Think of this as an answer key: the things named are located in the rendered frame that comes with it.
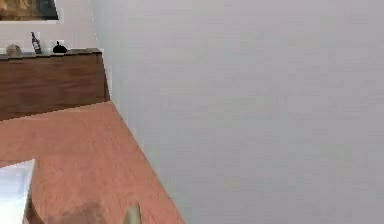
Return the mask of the brown wooden sideboard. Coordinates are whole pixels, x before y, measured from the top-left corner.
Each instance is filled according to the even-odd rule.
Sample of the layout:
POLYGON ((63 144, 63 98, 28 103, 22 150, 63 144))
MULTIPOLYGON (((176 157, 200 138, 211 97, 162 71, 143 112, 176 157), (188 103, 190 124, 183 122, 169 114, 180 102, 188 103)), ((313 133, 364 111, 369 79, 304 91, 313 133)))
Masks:
POLYGON ((107 102, 102 52, 0 54, 0 121, 107 102))

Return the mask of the black round object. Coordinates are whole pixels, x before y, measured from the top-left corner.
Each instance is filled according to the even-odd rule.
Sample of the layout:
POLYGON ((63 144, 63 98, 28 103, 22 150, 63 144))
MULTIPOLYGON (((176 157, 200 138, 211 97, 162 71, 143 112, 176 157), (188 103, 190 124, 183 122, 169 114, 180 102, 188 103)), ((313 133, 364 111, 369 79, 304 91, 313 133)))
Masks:
POLYGON ((54 53, 66 53, 67 48, 65 46, 62 46, 59 41, 56 42, 56 45, 53 47, 52 51, 54 53))

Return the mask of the dark bottle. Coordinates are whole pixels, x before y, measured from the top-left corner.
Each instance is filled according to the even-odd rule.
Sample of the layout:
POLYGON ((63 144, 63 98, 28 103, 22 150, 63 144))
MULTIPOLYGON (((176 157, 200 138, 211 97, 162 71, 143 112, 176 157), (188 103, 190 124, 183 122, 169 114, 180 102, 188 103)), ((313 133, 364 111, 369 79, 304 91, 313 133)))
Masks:
POLYGON ((35 50, 35 53, 36 54, 42 54, 42 49, 41 49, 41 46, 40 46, 40 42, 36 38, 35 33, 31 32, 31 36, 32 36, 32 45, 33 45, 33 48, 35 50))

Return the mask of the grey lumpy object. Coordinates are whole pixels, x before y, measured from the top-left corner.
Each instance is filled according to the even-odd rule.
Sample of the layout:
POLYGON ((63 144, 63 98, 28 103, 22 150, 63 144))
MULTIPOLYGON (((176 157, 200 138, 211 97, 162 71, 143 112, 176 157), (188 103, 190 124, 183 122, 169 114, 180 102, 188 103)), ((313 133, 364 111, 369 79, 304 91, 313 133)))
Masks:
POLYGON ((6 48, 6 54, 9 57, 20 57, 23 54, 23 52, 18 45, 10 44, 6 48))

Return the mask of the beige slanted post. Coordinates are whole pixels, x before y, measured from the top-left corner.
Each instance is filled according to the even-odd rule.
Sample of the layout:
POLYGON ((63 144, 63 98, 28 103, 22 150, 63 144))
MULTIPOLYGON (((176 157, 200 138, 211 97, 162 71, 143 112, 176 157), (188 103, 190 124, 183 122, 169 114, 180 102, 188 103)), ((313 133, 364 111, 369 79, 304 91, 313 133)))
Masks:
POLYGON ((123 224, 142 224, 141 210, 138 203, 131 205, 127 209, 123 224))

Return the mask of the framed wall picture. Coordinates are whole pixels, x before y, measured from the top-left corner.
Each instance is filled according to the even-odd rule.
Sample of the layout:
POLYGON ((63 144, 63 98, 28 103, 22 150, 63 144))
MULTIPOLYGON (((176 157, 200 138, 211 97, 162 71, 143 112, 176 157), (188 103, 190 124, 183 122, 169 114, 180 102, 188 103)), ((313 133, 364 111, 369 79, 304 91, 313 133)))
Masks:
POLYGON ((55 0, 0 0, 0 21, 58 20, 55 0))

